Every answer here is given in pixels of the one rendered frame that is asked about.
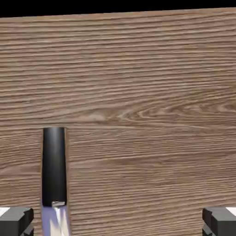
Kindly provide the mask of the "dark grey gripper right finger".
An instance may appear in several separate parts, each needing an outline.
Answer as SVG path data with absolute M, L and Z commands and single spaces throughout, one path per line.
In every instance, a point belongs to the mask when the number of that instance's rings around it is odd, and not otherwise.
M 205 207 L 202 236 L 236 236 L 236 207 Z

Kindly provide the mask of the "brown wooden cabinet door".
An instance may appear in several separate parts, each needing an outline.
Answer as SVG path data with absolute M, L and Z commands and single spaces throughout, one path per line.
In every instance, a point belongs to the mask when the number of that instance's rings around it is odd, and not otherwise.
M 236 206 L 236 123 L 66 136 L 72 236 L 200 236 L 204 207 Z

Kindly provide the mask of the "brown wooden cabinet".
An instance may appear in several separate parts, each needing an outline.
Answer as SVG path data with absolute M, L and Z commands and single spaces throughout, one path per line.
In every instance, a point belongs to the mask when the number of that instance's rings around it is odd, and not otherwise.
M 236 7 L 0 18 L 0 206 L 35 211 L 48 126 L 236 123 Z

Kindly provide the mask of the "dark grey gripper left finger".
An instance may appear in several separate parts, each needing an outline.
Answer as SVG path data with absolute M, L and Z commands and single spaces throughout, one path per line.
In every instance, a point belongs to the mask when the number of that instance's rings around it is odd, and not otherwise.
M 31 207 L 0 207 L 0 236 L 34 236 Z

